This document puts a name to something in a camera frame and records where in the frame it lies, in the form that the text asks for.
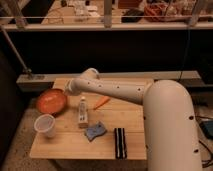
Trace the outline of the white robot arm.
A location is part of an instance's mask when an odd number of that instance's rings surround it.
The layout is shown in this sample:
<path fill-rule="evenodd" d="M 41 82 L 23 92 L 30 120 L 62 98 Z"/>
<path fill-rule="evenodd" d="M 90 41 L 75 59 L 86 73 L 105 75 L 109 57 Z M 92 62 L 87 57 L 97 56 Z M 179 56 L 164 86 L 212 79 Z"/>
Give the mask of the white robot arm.
<path fill-rule="evenodd" d="M 65 91 L 97 93 L 141 105 L 148 171 L 202 171 L 192 99 L 180 83 L 106 81 L 89 68 L 71 79 Z"/>

